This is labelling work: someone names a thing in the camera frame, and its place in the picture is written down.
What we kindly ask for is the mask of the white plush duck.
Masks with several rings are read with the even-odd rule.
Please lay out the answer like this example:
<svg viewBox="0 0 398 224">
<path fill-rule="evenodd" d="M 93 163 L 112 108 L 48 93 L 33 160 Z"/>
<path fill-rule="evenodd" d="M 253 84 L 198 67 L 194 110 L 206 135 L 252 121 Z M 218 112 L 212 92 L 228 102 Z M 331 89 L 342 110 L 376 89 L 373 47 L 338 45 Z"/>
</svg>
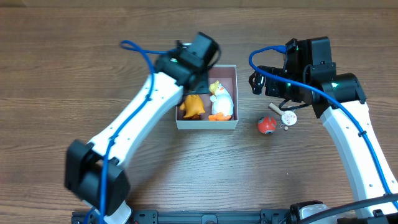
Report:
<svg viewBox="0 0 398 224">
<path fill-rule="evenodd" d="M 219 80 L 209 86 L 209 91 L 211 92 L 212 107 L 208 119 L 210 121 L 229 121 L 234 113 L 231 95 Z"/>
</svg>

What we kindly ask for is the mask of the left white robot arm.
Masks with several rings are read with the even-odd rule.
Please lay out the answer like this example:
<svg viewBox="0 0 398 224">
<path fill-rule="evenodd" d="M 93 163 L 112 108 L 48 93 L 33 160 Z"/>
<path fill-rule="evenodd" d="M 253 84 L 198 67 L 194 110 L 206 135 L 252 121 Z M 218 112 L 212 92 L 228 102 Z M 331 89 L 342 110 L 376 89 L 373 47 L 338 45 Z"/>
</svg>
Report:
<svg viewBox="0 0 398 224">
<path fill-rule="evenodd" d="M 173 49 L 153 53 L 131 40 L 120 47 L 138 52 L 149 76 L 122 112 L 88 142 L 74 140 L 67 148 L 65 187 L 90 206 L 83 223 L 127 223 L 132 214 L 126 203 L 130 183 L 126 168 L 141 142 L 169 109 L 185 95 L 203 94 L 208 73 L 221 57 L 220 45 L 198 32 L 194 40 L 176 41 Z"/>
</svg>

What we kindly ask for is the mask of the orange dinosaur toy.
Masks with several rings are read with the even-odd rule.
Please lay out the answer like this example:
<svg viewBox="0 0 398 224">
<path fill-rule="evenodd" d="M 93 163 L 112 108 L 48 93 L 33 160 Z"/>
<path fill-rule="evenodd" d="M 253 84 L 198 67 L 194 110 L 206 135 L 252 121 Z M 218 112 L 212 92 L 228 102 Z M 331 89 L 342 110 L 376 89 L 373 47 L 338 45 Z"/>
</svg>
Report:
<svg viewBox="0 0 398 224">
<path fill-rule="evenodd" d="M 180 111 L 184 111 L 183 119 L 200 119 L 205 114 L 204 103 L 199 95 L 186 96 L 183 103 L 179 106 Z"/>
</svg>

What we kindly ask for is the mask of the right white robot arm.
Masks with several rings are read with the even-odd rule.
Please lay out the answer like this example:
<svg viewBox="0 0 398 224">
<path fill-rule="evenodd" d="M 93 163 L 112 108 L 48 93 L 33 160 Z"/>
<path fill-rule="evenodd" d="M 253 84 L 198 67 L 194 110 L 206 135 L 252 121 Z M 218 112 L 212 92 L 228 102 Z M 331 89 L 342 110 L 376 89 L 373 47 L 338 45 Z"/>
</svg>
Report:
<svg viewBox="0 0 398 224">
<path fill-rule="evenodd" d="M 366 95 L 352 73 L 337 74 L 328 37 L 268 47 L 285 55 L 282 68 L 249 64 L 253 93 L 312 106 L 340 155 L 354 196 L 352 205 L 316 212 L 314 205 L 293 205 L 288 223 L 397 223 L 397 179 L 374 133 Z"/>
</svg>

